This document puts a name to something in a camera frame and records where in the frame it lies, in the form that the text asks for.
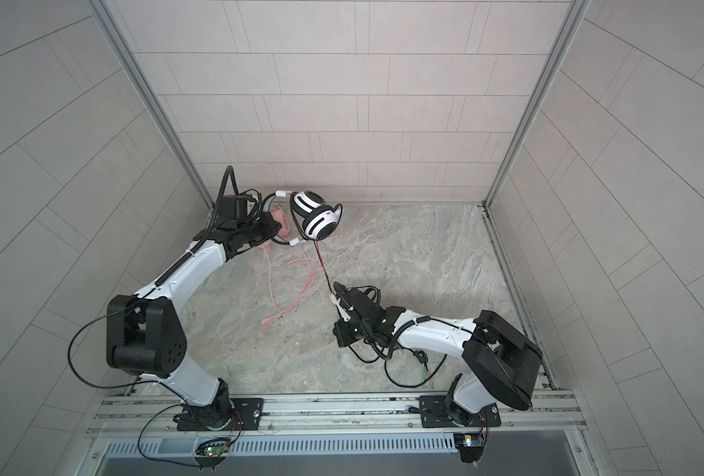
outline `marble surface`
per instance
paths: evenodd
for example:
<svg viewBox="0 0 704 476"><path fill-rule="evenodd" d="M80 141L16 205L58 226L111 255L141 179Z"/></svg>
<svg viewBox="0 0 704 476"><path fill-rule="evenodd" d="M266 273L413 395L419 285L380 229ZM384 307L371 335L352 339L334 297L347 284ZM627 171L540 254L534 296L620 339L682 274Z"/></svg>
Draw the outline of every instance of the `marble surface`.
<svg viewBox="0 0 704 476"><path fill-rule="evenodd" d="M303 246L307 257L316 258L312 244ZM448 319L474 318L490 309L520 329L476 205L349 205L338 238L321 242L320 250L331 282L377 286L384 308L400 305ZM270 244L266 252L275 302L285 309L301 291L282 274L289 248ZM301 252L294 249L293 254ZM296 263L287 273L295 281L306 278ZM276 312L265 252L251 250L212 273L186 303L181 320L188 352L228 382L233 394L406 391L388 381L383 361L363 364L337 346L331 330L338 316L328 294L318 266L314 285L296 307L262 325ZM353 347L372 358L373 351L362 342ZM427 354L433 369L442 354ZM402 383L422 380L423 366L404 350L395 353L388 370ZM433 379L434 389L446 390L458 372L470 370L448 357ZM427 384L420 390L430 388Z"/></svg>

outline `white and black headphones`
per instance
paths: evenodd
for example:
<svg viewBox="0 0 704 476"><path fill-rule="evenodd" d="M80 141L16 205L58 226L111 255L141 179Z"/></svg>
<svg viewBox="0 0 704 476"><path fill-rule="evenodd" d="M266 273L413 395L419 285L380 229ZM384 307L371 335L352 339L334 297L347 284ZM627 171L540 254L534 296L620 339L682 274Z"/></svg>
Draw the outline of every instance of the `white and black headphones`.
<svg viewBox="0 0 704 476"><path fill-rule="evenodd" d="M270 210L270 204L276 196L290 196L291 217L301 236L301 238L290 240L288 244L291 244L291 246L303 242L325 240L336 230L341 220L343 212L341 203L337 203L336 206L330 206L321 196L310 191L290 192L288 190L276 190L275 194L271 194L265 199L262 206L263 212ZM301 224L297 219L297 215L302 218Z"/></svg>

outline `tiled wall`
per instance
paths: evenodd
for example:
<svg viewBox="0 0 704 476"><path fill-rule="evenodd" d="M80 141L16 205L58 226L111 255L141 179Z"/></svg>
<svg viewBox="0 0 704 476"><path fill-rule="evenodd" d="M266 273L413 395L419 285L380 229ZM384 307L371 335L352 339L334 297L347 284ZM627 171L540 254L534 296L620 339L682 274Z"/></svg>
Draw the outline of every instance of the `tiled wall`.
<svg viewBox="0 0 704 476"><path fill-rule="evenodd" d="M358 202L483 200L569 6L107 4L207 186Z"/></svg>
<svg viewBox="0 0 704 476"><path fill-rule="evenodd" d="M0 474L52 474L96 391L68 340L206 211L82 1L0 2ZM104 333L75 366L126 382Z"/></svg>
<svg viewBox="0 0 704 476"><path fill-rule="evenodd" d="M593 0L491 213L611 472L704 474L704 0Z"/></svg>

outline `metal corner post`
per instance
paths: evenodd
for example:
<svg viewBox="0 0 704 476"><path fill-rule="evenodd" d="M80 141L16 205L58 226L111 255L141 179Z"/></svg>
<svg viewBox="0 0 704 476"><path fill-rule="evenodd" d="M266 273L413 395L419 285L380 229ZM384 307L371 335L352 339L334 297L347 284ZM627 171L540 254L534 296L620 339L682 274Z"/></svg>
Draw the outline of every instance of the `metal corner post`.
<svg viewBox="0 0 704 476"><path fill-rule="evenodd" d="M161 104L159 104L159 101L157 100L157 96L151 90L149 82L140 70L133 52L130 51L128 44L122 37L122 33L120 33L114 18L111 16L109 9L104 3L104 0L85 0L85 3L88 10L90 10L90 13L93 15L93 18L96 20L96 24L99 25L99 29L103 33L104 38L106 38L106 41L109 42L111 50L117 56L117 60L119 60L120 65L127 73L130 83L138 92L143 104L146 105L146 109L149 111L152 120L157 125L159 132L162 134L162 137L172 151L172 154L175 155L178 162L183 167L183 170L186 171L186 175L189 179L191 179L191 182L193 182L196 187L196 191L199 195L201 195L201 198L204 200L207 207L212 209L212 199L209 196L207 187L204 182L201 181L201 177L199 177L196 173L196 169L191 162L191 158L188 157L186 149L180 143L180 139L175 133L175 129L172 128L164 109L162 109Z"/></svg>
<svg viewBox="0 0 704 476"><path fill-rule="evenodd" d="M566 11L566 17L561 24L561 29L556 35L555 41L553 42L553 47L550 50L550 54L547 55L547 60L542 68L542 73L537 79L537 84L532 91L532 95L529 96L529 101L526 104L526 109L521 116L521 120L518 121L518 127L513 133L513 138L510 140L510 145L505 153L503 161L499 165L497 170L497 176L492 182L490 187L490 193L487 195L487 199L484 201L484 208L487 209L488 213L497 199L497 194L499 193L500 186L503 184L505 177L508 176L508 171L513 159L518 155L518 150L526 138L529 127L532 125L532 121L537 114L537 111L542 105L542 100L545 99L547 90L550 89L553 83L553 78L555 77L556 71L561 66L561 62L566 56L566 50L568 49L571 41L574 39L574 34L582 23L582 19L585 15L585 10L590 0L572 0L568 11Z"/></svg>

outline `headphones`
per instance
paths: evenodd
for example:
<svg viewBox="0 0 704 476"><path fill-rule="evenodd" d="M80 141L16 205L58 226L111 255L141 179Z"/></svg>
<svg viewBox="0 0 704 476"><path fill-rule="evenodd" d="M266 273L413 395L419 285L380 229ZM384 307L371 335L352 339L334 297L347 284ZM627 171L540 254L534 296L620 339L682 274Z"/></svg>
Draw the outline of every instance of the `headphones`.
<svg viewBox="0 0 704 476"><path fill-rule="evenodd" d="M341 220L341 204L331 207L318 194L313 192L294 192L291 194L291 216L302 238L319 242L325 240L336 230Z"/></svg>

